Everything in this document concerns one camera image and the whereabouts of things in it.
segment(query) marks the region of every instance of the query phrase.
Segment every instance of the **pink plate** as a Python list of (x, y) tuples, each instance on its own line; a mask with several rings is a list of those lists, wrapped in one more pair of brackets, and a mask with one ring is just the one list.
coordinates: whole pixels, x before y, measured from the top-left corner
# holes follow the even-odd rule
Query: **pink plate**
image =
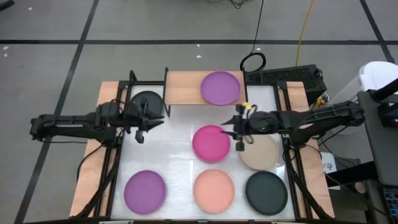
[(228, 154), (231, 141), (219, 126), (208, 125), (200, 128), (193, 136), (193, 151), (199, 159), (218, 162)]

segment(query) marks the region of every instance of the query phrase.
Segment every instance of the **gray floor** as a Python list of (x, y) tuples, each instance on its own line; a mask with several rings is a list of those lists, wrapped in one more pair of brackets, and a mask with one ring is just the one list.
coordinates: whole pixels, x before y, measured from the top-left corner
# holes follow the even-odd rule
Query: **gray floor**
[[(33, 42), (23, 40), (80, 40), (95, 1), (15, 0), (14, 6), (0, 12), (2, 223), (14, 223), (42, 146), (30, 140), (29, 121), (54, 112), (79, 43), (28, 44)], [(366, 3), (382, 38), (398, 40), (398, 1)], [(266, 0), (258, 39), (298, 40), (309, 4), (310, 0)], [(94, 110), (101, 82), (126, 79), (130, 69), (140, 80), (161, 80), (166, 66), (171, 70), (238, 70), (252, 45), (223, 40), (252, 39), (260, 5), (259, 0), (253, 0), (236, 10), (228, 1), (99, 0), (87, 40), (208, 39), (224, 44), (86, 44), (76, 70), (72, 69), (74, 76), (62, 114)], [(301, 65), (314, 63), (323, 70), (331, 97), (362, 65), (386, 61), (380, 45), (344, 45), (344, 40), (378, 40), (359, 0), (316, 1), (304, 39), (341, 41), (340, 45), (304, 45), (301, 52)], [(260, 44), (256, 48), (267, 56), (267, 69), (294, 66), (294, 44)], [(398, 60), (398, 46), (388, 45), (388, 49)], [(246, 68), (253, 69), (258, 63), (251, 59)], [(364, 129), (352, 136), (336, 137), (328, 147), (342, 157), (372, 160)], [(81, 144), (50, 146), (25, 222), (68, 217), (84, 148)], [(333, 204), (337, 215), (345, 214), (341, 218), (351, 209)]]

